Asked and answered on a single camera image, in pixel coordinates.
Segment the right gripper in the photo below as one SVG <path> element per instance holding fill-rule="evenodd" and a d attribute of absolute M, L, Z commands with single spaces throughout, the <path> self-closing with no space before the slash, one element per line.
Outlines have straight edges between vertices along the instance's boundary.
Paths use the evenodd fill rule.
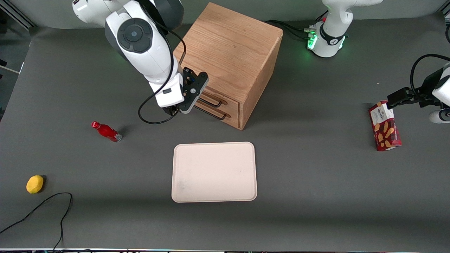
<path fill-rule="evenodd" d="M 179 104 L 184 102 L 182 91 L 182 74 L 176 73 L 168 83 L 162 84 L 149 83 L 155 93 L 156 102 L 163 111 L 170 116 L 175 116 L 179 112 Z"/>

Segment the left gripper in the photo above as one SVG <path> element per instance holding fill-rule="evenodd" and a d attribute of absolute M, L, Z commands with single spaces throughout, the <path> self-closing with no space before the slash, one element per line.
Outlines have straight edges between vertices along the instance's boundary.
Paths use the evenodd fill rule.
<path fill-rule="evenodd" d="M 432 74 L 428 75 L 419 88 L 415 88 L 413 84 L 414 70 L 411 70 L 411 88 L 401 88 L 400 90 L 388 95 L 387 108 L 389 110 L 394 109 L 396 104 L 405 104 L 411 102 L 411 104 L 418 103 L 420 107 L 426 107 L 429 105 L 444 107 L 432 91 L 439 83 L 443 69 L 439 69 Z"/>

